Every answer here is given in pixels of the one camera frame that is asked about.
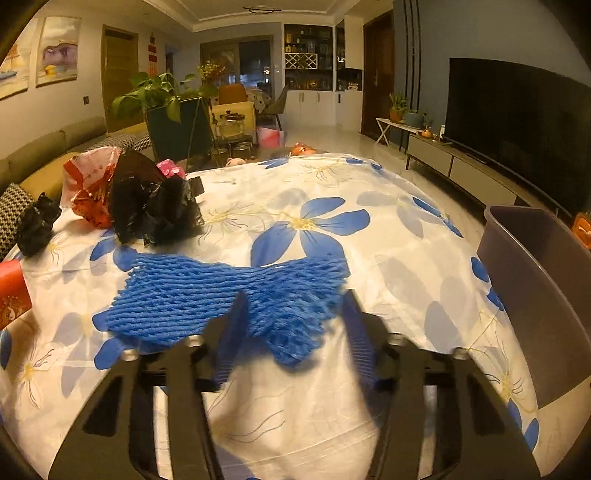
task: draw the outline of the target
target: tv stand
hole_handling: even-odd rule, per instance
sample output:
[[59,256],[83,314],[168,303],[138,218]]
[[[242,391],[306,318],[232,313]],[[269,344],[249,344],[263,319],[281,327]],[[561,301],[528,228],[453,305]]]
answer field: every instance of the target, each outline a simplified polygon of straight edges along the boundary
[[441,174],[484,206],[527,205],[549,210],[528,189],[452,145],[411,135],[407,154],[407,170],[413,158]]

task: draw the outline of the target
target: black tv screen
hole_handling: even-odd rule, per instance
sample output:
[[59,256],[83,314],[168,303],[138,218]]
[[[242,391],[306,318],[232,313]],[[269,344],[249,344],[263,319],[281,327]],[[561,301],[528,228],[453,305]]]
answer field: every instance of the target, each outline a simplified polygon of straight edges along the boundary
[[591,191],[591,88],[546,70],[450,59],[445,136],[574,215]]

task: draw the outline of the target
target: plant pot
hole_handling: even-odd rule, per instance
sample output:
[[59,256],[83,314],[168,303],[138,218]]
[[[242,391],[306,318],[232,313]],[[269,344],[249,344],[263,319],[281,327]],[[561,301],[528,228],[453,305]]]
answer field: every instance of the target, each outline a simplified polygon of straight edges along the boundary
[[390,121],[393,124],[397,124],[400,121],[402,121],[402,112],[399,112],[398,110],[390,109]]
[[404,125],[413,128],[424,128],[425,127],[425,116],[419,113],[406,112],[402,117]]
[[146,111],[146,124],[156,160],[170,159],[176,163],[198,157],[206,159],[213,145],[208,112],[202,98],[181,101],[180,123],[168,118],[166,107]]

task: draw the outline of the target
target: small potted plant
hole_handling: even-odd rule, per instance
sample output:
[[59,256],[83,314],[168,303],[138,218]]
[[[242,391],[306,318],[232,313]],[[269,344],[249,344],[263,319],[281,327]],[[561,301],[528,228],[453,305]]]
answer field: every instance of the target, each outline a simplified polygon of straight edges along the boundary
[[402,121],[404,112],[407,111],[407,101],[403,97],[402,92],[398,92],[396,95],[390,93],[390,101],[392,102],[392,106],[390,107],[390,121],[397,124]]

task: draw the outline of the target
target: metal screw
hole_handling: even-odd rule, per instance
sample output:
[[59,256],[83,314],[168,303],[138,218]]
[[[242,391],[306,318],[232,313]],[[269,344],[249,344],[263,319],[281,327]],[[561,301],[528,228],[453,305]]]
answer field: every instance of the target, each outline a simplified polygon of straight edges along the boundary
[[132,362],[133,360],[137,360],[139,358],[139,354],[136,350],[129,348],[127,350],[123,350],[121,352],[121,359],[125,362]]
[[406,345],[406,337],[402,333],[390,333],[388,335],[388,343],[390,345],[403,346]]
[[453,357],[456,360],[468,360],[468,350],[465,348],[456,348],[453,352]]
[[201,335],[189,335],[185,340],[187,346],[202,346],[203,337]]

